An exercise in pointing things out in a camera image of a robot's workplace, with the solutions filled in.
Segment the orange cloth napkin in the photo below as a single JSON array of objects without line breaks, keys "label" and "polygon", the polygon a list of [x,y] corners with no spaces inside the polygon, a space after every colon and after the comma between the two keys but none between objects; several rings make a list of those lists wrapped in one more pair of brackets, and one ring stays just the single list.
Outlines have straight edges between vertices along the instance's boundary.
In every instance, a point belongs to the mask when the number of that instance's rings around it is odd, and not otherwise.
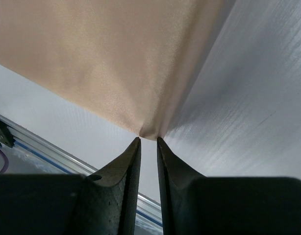
[{"label": "orange cloth napkin", "polygon": [[225,0],[0,0],[0,65],[143,138],[168,131]]}]

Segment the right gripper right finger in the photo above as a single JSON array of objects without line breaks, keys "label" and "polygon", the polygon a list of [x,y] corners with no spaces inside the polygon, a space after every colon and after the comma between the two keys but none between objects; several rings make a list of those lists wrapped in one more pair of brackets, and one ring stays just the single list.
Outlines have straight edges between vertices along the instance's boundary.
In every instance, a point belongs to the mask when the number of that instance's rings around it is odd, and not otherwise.
[{"label": "right gripper right finger", "polygon": [[301,180],[206,177],[157,139],[166,235],[301,235]]}]

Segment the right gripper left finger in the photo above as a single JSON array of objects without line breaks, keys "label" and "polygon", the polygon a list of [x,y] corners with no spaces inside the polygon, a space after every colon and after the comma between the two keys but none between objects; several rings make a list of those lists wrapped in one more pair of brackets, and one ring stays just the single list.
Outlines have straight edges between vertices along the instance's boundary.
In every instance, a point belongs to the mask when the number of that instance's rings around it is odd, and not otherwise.
[{"label": "right gripper left finger", "polygon": [[134,233],[141,140],[97,172],[0,174],[0,235]]}]

